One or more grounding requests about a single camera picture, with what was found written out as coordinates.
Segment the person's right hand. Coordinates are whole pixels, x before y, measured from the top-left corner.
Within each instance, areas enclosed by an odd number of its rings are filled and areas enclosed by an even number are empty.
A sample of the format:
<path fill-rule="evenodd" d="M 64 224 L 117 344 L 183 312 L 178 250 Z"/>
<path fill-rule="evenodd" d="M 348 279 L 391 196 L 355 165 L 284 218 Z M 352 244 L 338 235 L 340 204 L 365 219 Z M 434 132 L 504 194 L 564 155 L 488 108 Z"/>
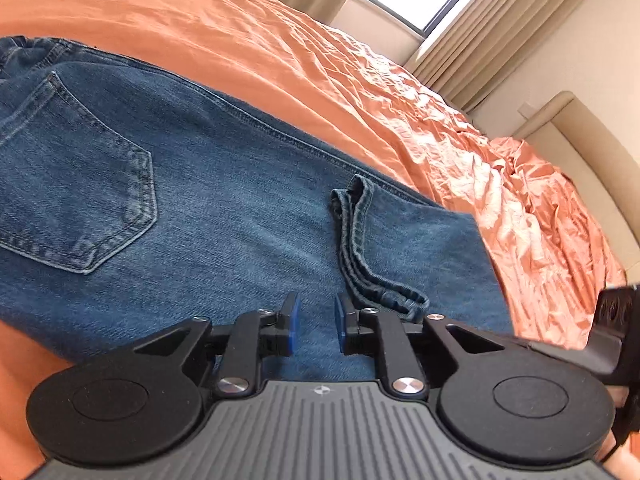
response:
<path fill-rule="evenodd" d="M 596 459 L 616 479 L 632 480 L 640 478 L 640 464 L 631 452 L 630 444 L 617 444 L 612 431 L 604 439 Z"/>

